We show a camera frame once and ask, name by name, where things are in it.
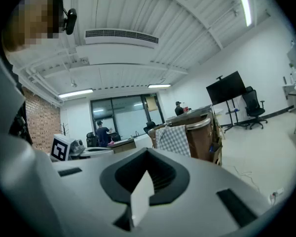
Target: air conditioner vent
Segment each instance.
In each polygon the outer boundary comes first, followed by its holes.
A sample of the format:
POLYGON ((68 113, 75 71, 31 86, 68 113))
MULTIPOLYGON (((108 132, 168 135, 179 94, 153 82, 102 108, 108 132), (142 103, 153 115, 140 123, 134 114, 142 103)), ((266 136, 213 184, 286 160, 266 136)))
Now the air conditioner vent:
POLYGON ((145 40, 155 44, 158 44, 159 38, 154 36, 143 34, 134 31, 127 30, 114 30, 114 29, 96 29, 96 30, 86 30, 85 38, 89 37, 124 37, 132 38, 137 40, 145 40))

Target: dark shirt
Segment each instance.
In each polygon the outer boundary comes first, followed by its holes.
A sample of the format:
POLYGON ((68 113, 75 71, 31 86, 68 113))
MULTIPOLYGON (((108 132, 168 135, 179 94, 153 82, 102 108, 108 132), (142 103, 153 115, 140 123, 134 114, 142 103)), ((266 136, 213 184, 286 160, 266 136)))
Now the dark shirt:
POLYGON ((177 106, 177 107, 175 108, 175 112, 176 112, 176 115, 177 115, 177 116, 178 116, 178 115, 181 115, 181 114, 184 113, 183 108, 180 107, 180 106, 177 106))
POLYGON ((97 136, 99 137, 99 145, 100 147, 106 147, 109 143, 109 136, 107 134, 107 132, 109 132, 110 130, 107 127, 99 127, 98 129, 96 129, 95 133, 97 134, 97 136))
MULTIPOLYGON (((5 56, 4 50, 2 48, 1 40, 0 40, 0 57, 6 69, 8 70, 10 75, 13 77, 13 79, 16 81, 17 89, 22 93, 22 95, 24 95, 22 90, 22 85, 19 82, 19 77, 15 73, 13 73, 12 71, 13 65, 9 63, 8 59, 5 56)), ((28 129, 27 119, 26 119, 25 102, 23 103, 18 113, 16 114, 14 121, 10 127, 9 134, 21 137, 22 139, 29 142, 31 145, 33 144, 30 133, 29 133, 29 129, 28 129)))

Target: red brick wall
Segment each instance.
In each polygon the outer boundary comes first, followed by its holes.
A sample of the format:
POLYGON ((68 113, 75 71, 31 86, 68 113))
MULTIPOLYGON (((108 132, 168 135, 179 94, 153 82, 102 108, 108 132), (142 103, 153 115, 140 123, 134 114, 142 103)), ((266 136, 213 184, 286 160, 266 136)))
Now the red brick wall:
POLYGON ((26 97, 26 118, 33 146, 50 153, 53 136, 61 133, 60 109, 23 87, 26 97))

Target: white ceiling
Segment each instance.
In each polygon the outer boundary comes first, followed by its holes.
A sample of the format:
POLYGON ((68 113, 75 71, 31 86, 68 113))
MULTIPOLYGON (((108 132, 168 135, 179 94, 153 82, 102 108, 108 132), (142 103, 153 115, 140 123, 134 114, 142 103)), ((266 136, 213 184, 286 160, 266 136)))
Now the white ceiling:
POLYGON ((250 0, 254 23, 247 27, 240 0, 64 0, 66 10, 77 10, 74 33, 43 39, 41 45, 13 53, 10 60, 21 83, 56 105, 61 103, 55 98, 58 93, 86 88, 95 90, 94 98, 112 92, 141 94, 162 78, 163 83, 178 82, 191 66, 204 63, 266 19, 268 4, 250 0), (159 45, 149 64, 84 64, 75 48, 85 45, 84 31, 94 28, 143 32, 158 37, 159 45), (31 73, 44 81, 29 77, 31 73))

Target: ceiling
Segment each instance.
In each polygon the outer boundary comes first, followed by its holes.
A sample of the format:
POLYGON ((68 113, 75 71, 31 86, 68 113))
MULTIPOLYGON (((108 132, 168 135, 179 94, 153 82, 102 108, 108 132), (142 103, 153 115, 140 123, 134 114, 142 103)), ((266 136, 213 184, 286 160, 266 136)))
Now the ceiling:
POLYGON ((269 0, 249 2, 254 22, 247 27, 240 0, 64 0, 67 11, 77 10, 74 33, 42 39, 12 53, 10 60, 25 87, 58 106, 59 93, 86 88, 94 89, 93 99, 117 92, 147 93, 152 83, 175 84, 190 67, 269 16, 269 0), (76 47, 85 45, 84 31, 95 28, 138 31, 158 37, 159 44, 149 64, 89 65, 76 47))

